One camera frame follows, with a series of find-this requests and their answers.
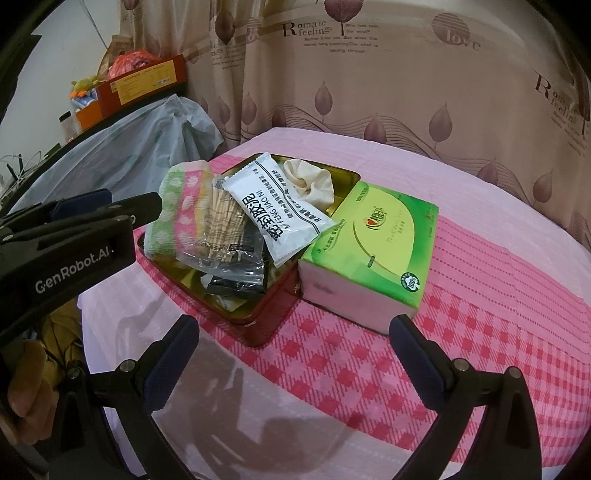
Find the curtain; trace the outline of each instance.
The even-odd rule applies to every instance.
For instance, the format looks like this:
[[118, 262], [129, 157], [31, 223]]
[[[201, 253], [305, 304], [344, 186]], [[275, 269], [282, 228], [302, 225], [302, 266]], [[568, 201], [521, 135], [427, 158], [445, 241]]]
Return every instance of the curtain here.
[[404, 148], [591, 250], [589, 82], [525, 0], [122, 0], [121, 33], [185, 57], [227, 148], [272, 127]]

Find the orange bag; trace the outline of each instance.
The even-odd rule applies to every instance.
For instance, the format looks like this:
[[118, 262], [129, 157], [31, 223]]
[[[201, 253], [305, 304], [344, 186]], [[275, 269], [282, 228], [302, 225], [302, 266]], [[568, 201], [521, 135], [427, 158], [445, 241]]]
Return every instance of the orange bag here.
[[160, 57], [152, 55], [146, 50], [135, 50], [123, 55], [119, 55], [113, 62], [113, 65], [111, 65], [111, 68], [109, 68], [109, 73], [107, 73], [106, 80], [112, 80], [115, 77], [123, 75], [124, 73], [131, 72], [132, 70], [139, 69], [144, 65], [148, 65], [159, 60], [161, 60]]

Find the human hand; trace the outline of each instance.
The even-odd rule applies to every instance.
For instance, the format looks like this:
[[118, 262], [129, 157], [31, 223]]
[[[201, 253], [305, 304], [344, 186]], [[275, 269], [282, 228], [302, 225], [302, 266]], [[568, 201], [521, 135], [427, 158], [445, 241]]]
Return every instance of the human hand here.
[[8, 386], [8, 402], [19, 419], [13, 423], [0, 414], [0, 429], [12, 445], [48, 439], [57, 407], [58, 395], [43, 379], [43, 346], [36, 340], [24, 343], [24, 353]]

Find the bundle of toothpicks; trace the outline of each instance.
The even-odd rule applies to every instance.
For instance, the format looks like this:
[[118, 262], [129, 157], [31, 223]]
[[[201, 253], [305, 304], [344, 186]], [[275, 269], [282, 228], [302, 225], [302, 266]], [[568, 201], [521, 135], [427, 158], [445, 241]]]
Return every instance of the bundle of toothpicks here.
[[206, 220], [204, 245], [207, 257], [220, 262], [240, 260], [241, 244], [248, 217], [236, 200], [223, 189], [223, 177], [213, 180], [212, 204]]

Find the folded towel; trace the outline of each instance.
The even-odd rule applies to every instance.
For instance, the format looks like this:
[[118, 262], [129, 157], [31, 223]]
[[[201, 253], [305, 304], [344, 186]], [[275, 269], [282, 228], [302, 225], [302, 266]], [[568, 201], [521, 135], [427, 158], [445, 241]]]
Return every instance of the folded towel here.
[[170, 168], [160, 184], [162, 213], [146, 227], [144, 252], [151, 260], [174, 260], [204, 233], [213, 173], [205, 160]]

